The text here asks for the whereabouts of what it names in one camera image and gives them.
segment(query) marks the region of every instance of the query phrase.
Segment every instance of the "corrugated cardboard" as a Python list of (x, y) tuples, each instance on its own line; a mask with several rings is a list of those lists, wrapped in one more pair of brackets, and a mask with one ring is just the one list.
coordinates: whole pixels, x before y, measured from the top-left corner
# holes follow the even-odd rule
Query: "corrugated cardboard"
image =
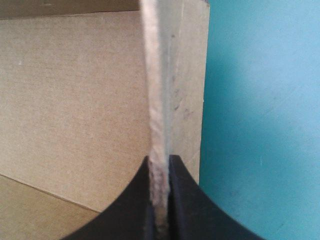
[[(146, 52), (140, 13), (131, 11), (138, 9), (135, 0), (0, 4), (6, 19), (0, 20), (0, 175), (25, 184), (0, 177), (0, 187), (10, 189), (0, 192), (0, 239), (60, 238), (95, 215), (68, 201), (106, 208), (150, 153), (154, 96), (166, 112), (158, 122), (160, 151), (182, 156), (198, 179), (207, 2), (159, 1), (158, 42), (150, 41)], [(157, 61), (146, 68), (145, 55)], [(79, 217), (51, 235), (66, 224), (59, 218), (64, 211)]]
[(96, 211), (149, 149), (138, 11), (0, 20), (0, 174)]
[(152, 143), (151, 200), (156, 224), (165, 229), (168, 155), (180, 155), (196, 181), (199, 177), (210, 9), (204, 0), (141, 2)]
[(1, 240), (58, 240), (97, 215), (0, 176)]
[(138, 0), (0, 0), (0, 19), (138, 9)]

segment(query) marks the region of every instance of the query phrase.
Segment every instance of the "black curved clamp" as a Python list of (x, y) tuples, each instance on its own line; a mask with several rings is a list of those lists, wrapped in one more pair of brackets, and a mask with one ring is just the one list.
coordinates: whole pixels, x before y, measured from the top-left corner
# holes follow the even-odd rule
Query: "black curved clamp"
[[(262, 240), (215, 205), (193, 180), (181, 158), (169, 159), (170, 240)], [(63, 240), (154, 240), (148, 157), (122, 194), (91, 222)]]

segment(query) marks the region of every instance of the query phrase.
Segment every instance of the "blue wall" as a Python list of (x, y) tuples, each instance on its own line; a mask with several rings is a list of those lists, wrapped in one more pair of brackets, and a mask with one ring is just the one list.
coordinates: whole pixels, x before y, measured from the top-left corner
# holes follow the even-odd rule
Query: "blue wall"
[(210, 5), (200, 186), (267, 240), (319, 240), (320, 1)]

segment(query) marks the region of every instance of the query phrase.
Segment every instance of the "brown cardboard surface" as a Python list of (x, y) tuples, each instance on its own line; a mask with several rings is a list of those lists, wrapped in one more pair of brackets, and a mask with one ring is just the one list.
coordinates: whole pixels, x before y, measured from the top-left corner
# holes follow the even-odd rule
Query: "brown cardboard surface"
[(149, 149), (138, 11), (0, 20), (0, 174), (102, 211)]
[(58, 240), (97, 215), (0, 175), (1, 240)]
[(138, 9), (138, 0), (0, 0), (0, 19)]

